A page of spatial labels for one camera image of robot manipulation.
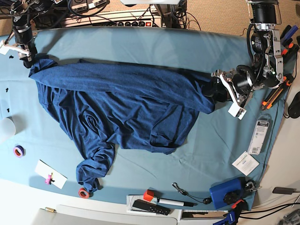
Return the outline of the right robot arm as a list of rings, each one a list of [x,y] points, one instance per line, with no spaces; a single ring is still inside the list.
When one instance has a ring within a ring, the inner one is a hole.
[[[65,3],[66,0],[14,0],[10,1],[9,8],[1,7],[0,11],[11,17],[12,29],[9,36],[0,42],[0,53],[5,55],[10,50],[16,51],[23,65],[30,68],[37,54],[36,34],[32,26],[37,30],[58,28],[69,14],[68,7],[57,11],[57,7]]]

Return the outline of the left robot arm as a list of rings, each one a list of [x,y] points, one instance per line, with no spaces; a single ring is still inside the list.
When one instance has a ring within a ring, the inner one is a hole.
[[[281,53],[282,18],[277,0],[248,0],[249,26],[246,34],[251,64],[238,65],[228,72],[216,70],[202,93],[216,101],[236,101],[244,107],[254,91],[275,89],[284,82]]]

